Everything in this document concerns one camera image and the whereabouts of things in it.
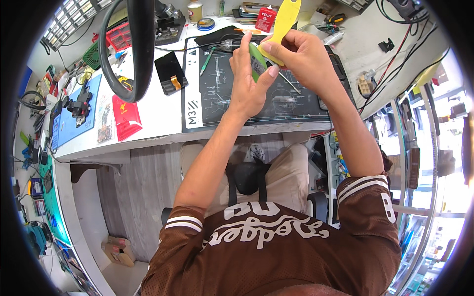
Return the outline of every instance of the man's right hand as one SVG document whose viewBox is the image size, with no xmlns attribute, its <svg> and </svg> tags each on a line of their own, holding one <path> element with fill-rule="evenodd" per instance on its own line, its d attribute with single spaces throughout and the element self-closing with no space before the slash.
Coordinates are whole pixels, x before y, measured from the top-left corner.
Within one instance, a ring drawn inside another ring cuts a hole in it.
<svg viewBox="0 0 474 296">
<path fill-rule="evenodd" d="M 334 71 L 328 53 L 318 37 L 297 30 L 290 30 L 280 45 L 266 42 L 270 36 L 260 43 L 263 50 L 285 63 L 295 78 L 304 87 L 312 90 L 323 100 L 331 100 L 333 90 L 342 87 Z"/>
</svg>

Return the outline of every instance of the brown jersey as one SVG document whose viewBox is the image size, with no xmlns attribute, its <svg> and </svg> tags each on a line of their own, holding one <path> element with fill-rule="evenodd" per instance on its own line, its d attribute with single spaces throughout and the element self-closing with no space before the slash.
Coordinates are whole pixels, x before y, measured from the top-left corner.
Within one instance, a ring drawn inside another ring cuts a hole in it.
<svg viewBox="0 0 474 296">
<path fill-rule="evenodd" d="M 385 176 L 337 188 L 340 229 L 273 202 L 246 202 L 204 220 L 175 207 L 143 279 L 142 295 L 265 295 L 317 283 L 380 295 L 401 252 Z"/>
</svg>

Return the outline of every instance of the red packet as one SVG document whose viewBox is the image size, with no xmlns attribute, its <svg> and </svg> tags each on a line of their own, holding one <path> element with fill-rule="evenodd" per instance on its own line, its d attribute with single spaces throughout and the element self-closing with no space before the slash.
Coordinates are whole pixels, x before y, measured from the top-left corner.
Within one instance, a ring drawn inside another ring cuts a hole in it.
<svg viewBox="0 0 474 296">
<path fill-rule="evenodd" d="M 112 105 L 114 108 L 117 139 L 119 142 L 127 139 L 143 128 L 136 103 L 127 103 L 117 95 L 113 95 Z"/>
</svg>

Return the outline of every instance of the white stripe on sleeve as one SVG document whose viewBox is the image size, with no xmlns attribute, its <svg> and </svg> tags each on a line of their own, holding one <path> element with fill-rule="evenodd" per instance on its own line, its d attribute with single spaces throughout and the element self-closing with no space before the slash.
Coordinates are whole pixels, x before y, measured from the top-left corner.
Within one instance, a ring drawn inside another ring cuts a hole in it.
<svg viewBox="0 0 474 296">
<path fill-rule="evenodd" d="M 174 222 L 171 224 L 167 224 L 164 228 L 171 228 L 171 227 L 176 227 L 176 226 L 184 226 L 184 227 L 189 227 L 194 229 L 197 232 L 201 232 L 201 228 L 197 226 L 196 224 L 189 223 L 189 222 Z"/>
<path fill-rule="evenodd" d="M 356 186 L 357 184 L 360 184 L 364 181 L 367 181 L 367 180 L 370 180 L 370 179 L 384 179 L 385 182 L 387 182 L 387 177 L 384 176 L 384 175 L 378 175 L 378 176 L 367 176 L 367 177 L 362 177 L 360 178 L 359 180 L 355 181 L 354 183 L 351 183 L 349 186 L 347 186 L 346 188 L 344 188 L 344 190 L 342 190 L 341 192 L 339 192 L 339 196 L 342 196 L 344 193 L 348 192 L 351 188 L 353 188 L 354 186 Z"/>
<path fill-rule="evenodd" d="M 366 187 L 369 187 L 369 186 L 372 186 L 372 185 L 380 185 L 382 187 L 385 187 L 388 189 L 388 185 L 387 183 L 383 182 L 383 181 L 377 181 L 377 180 L 374 180 L 374 181 L 370 181 L 370 182 L 367 182 L 367 183 L 364 183 L 362 185 L 359 185 L 355 188 L 353 188 L 351 191 L 347 192 L 345 195 L 343 195 L 339 201 L 337 202 L 337 204 L 339 205 L 346 197 L 348 197 L 349 195 L 361 190 L 361 189 L 364 189 Z"/>
<path fill-rule="evenodd" d="M 180 216 L 180 217 L 169 218 L 168 221 L 166 221 L 166 223 L 181 221 L 181 220 L 192 221 L 202 227 L 201 221 L 198 218 L 194 218 L 192 216 Z"/>
</svg>

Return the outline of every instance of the green phone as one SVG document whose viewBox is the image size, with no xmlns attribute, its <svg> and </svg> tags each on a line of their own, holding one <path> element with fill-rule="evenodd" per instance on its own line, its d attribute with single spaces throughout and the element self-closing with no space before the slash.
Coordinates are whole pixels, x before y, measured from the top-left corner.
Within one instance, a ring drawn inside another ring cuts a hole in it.
<svg viewBox="0 0 474 296">
<path fill-rule="evenodd" d="M 258 51 L 257 47 L 253 43 L 248 44 L 248 50 L 250 52 L 250 65 L 252 66 L 252 77 L 255 83 L 258 77 L 262 75 L 267 69 L 264 56 Z"/>
</svg>

